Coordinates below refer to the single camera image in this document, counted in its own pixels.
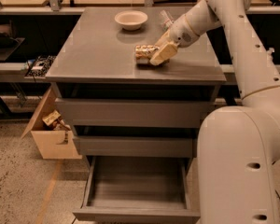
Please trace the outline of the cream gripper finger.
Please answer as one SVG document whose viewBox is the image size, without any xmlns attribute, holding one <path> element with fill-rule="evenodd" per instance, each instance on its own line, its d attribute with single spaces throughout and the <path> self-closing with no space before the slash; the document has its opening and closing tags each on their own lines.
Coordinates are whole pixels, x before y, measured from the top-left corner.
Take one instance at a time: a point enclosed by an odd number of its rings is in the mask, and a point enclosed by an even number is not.
<svg viewBox="0 0 280 224">
<path fill-rule="evenodd" d="M 161 63 L 175 56 L 177 54 L 177 50 L 178 45 L 175 42 L 165 43 L 153 54 L 152 58 L 150 59 L 150 63 L 152 65 L 160 65 Z"/>
<path fill-rule="evenodd" d="M 168 42 L 170 42 L 170 31 L 167 30 L 161 37 L 160 39 L 155 43 L 156 46 L 161 47 L 164 44 L 167 44 Z"/>
</svg>

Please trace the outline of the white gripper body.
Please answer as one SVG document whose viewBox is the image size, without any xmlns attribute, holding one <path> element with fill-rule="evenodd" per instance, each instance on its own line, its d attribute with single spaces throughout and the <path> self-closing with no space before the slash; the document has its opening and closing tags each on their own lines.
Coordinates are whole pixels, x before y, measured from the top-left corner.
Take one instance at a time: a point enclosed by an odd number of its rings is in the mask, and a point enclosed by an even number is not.
<svg viewBox="0 0 280 224">
<path fill-rule="evenodd" d="M 186 15 L 180 16 L 170 27 L 169 37 L 180 48 L 186 48 L 195 43 L 200 36 L 192 30 Z"/>
</svg>

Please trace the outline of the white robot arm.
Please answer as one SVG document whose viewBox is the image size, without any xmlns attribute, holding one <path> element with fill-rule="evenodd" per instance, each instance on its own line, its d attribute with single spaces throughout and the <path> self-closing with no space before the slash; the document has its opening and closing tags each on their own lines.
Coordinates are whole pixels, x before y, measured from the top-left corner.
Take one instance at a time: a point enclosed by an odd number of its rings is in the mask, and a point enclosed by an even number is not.
<svg viewBox="0 0 280 224">
<path fill-rule="evenodd" d="M 277 224 L 272 165 L 280 160 L 280 73 L 245 12 L 250 0 L 202 0 L 159 39 L 159 65 L 209 30 L 226 36 L 241 105 L 203 121 L 197 141 L 200 224 Z"/>
</svg>

